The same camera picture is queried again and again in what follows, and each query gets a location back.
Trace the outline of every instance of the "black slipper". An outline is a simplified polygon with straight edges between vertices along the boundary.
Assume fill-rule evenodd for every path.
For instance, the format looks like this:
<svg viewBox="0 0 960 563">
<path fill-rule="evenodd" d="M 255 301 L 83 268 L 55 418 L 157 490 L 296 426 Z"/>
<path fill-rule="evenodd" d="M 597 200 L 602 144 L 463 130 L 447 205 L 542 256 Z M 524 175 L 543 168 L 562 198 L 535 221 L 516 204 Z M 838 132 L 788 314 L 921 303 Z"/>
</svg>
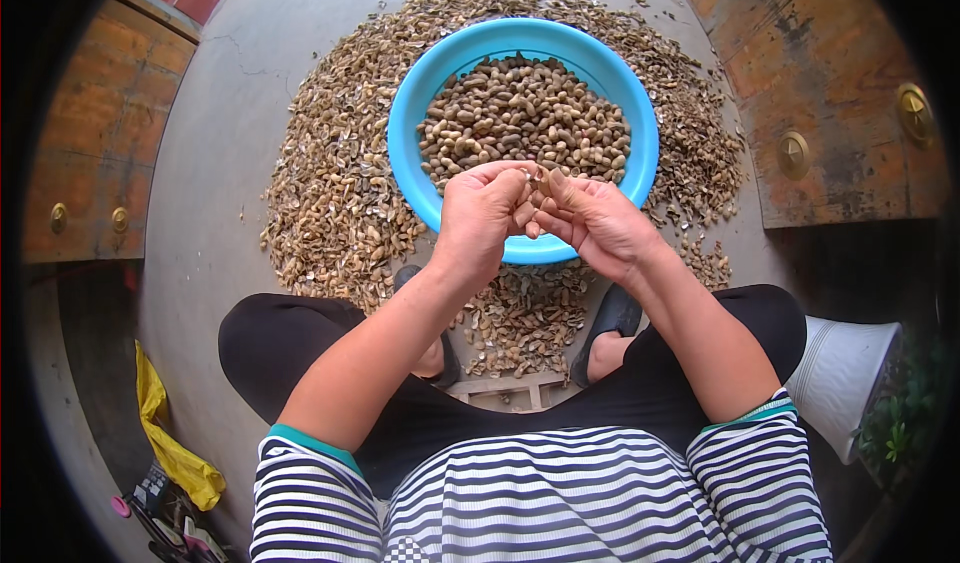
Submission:
<svg viewBox="0 0 960 563">
<path fill-rule="evenodd" d="M 591 360 L 594 339 L 606 331 L 619 331 L 623 337 L 634 335 L 641 325 L 642 314 L 641 304 L 634 300 L 634 297 L 618 284 L 611 285 L 600 303 L 600 309 L 593 320 L 590 333 L 586 335 L 583 348 L 570 365 L 570 379 L 581 388 L 589 386 L 591 382 L 587 378 L 587 365 Z"/>
<path fill-rule="evenodd" d="M 418 265 L 404 265 L 393 274 L 393 292 L 397 293 L 403 287 L 403 284 L 410 281 L 410 278 L 414 277 L 420 270 L 421 268 Z M 457 358 L 457 353 L 453 352 L 453 345 L 450 344 L 446 329 L 439 335 L 439 342 L 443 345 L 443 371 L 434 377 L 422 377 L 421 379 L 438 388 L 446 388 L 460 379 L 460 359 Z"/>
</svg>

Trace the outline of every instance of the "hand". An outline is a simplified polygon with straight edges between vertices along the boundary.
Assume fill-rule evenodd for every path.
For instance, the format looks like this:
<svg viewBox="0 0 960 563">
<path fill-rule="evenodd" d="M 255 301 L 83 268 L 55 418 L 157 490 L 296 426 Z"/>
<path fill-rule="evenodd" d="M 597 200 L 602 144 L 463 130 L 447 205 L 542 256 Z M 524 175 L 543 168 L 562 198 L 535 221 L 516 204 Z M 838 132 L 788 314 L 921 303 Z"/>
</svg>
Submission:
<svg viewBox="0 0 960 563">
<path fill-rule="evenodd" d="M 508 235 L 536 238 L 527 181 L 533 161 L 491 161 L 456 175 L 443 191 L 439 238 L 430 265 L 472 296 L 497 276 Z"/>
<path fill-rule="evenodd" d="M 597 273 L 620 285 L 638 262 L 663 241 L 657 229 L 616 185 L 550 173 L 552 197 L 543 199 L 534 221 L 576 249 Z"/>
</svg>

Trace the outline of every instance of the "leg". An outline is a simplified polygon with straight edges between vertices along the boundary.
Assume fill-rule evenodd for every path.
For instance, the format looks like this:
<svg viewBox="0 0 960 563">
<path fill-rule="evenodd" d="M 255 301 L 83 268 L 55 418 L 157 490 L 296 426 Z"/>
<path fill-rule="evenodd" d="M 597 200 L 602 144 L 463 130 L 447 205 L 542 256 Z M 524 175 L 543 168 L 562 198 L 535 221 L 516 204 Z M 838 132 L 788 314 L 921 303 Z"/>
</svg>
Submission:
<svg viewBox="0 0 960 563">
<path fill-rule="evenodd" d="M 721 290 L 714 296 L 750 329 L 785 382 L 807 342 L 807 322 L 793 297 L 772 285 Z M 677 358 L 652 327 L 630 342 L 618 369 L 554 410 L 562 411 L 571 425 L 589 420 L 588 425 L 646 429 L 678 452 L 710 424 Z"/>
<path fill-rule="evenodd" d="M 254 294 L 220 326 L 223 372 L 264 421 L 275 423 L 310 365 L 363 320 L 363 311 L 346 301 Z M 438 361 L 443 364 L 442 354 Z M 504 431 L 504 422 L 514 417 L 475 408 L 407 376 L 354 458 L 373 492 L 387 498 L 430 455 Z"/>
<path fill-rule="evenodd" d="M 253 294 L 220 324 L 220 364 L 234 390 L 275 423 L 306 370 L 365 318 L 347 301 Z"/>
</svg>

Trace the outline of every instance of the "wooden board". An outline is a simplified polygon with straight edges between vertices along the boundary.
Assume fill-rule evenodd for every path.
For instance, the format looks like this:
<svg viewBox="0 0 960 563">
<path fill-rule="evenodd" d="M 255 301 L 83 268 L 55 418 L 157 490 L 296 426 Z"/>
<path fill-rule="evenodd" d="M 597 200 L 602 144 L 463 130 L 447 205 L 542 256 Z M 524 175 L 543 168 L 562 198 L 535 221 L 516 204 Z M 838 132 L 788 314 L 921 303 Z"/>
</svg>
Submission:
<svg viewBox="0 0 960 563">
<path fill-rule="evenodd" d="M 40 133 L 25 214 L 25 262 L 143 257 L 154 165 L 196 44 L 106 0 L 57 85 Z M 53 233 L 56 203 L 68 211 Z M 127 210 L 114 233 L 114 209 Z"/>
<path fill-rule="evenodd" d="M 537 413 L 550 408 L 550 402 L 545 401 L 541 388 L 558 383 L 566 383 L 567 376 L 554 371 L 543 371 L 527 374 L 520 377 L 490 377 L 487 379 L 470 379 L 458 381 L 445 391 L 453 398 L 471 403 L 471 396 L 487 394 L 510 394 L 513 392 L 529 392 L 530 409 L 517 413 Z"/>
<path fill-rule="evenodd" d="M 198 28 L 197 24 L 190 19 L 181 19 L 176 15 L 176 12 L 171 13 L 168 9 L 169 5 L 167 5 L 166 2 L 163 2 L 162 0 L 157 0 L 157 2 L 151 2 L 150 0 L 117 1 L 127 5 L 135 11 L 138 11 L 146 17 L 150 17 L 160 25 L 163 25 L 175 34 L 185 38 L 186 41 L 190 41 L 194 44 L 200 44 L 200 29 Z"/>
<path fill-rule="evenodd" d="M 904 135 L 900 84 L 923 87 L 875 0 L 688 0 L 724 65 L 747 133 L 764 228 L 932 217 L 950 191 L 939 141 Z M 811 167 L 777 164 L 788 130 Z"/>
</svg>

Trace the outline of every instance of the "blue plastic basin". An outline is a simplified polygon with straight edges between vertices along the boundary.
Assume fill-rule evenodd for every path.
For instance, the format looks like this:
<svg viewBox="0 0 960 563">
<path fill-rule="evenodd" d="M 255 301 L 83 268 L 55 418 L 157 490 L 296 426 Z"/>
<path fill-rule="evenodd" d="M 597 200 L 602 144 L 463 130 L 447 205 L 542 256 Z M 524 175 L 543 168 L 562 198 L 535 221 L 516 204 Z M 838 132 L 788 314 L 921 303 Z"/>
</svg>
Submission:
<svg viewBox="0 0 960 563">
<path fill-rule="evenodd" d="M 630 156 L 620 190 L 638 207 L 657 172 L 659 140 L 654 110 L 640 80 L 617 53 L 572 27 L 531 18 L 484 21 L 451 34 L 420 57 L 396 91 L 387 125 L 387 149 L 396 183 L 417 215 L 440 231 L 443 199 L 420 165 L 417 124 L 451 73 L 469 73 L 484 57 L 502 59 L 522 52 L 526 59 L 554 57 L 587 83 L 588 89 L 619 105 L 630 123 Z M 546 234 L 536 240 L 507 238 L 503 261 L 546 264 L 576 257 L 568 244 Z"/>
</svg>

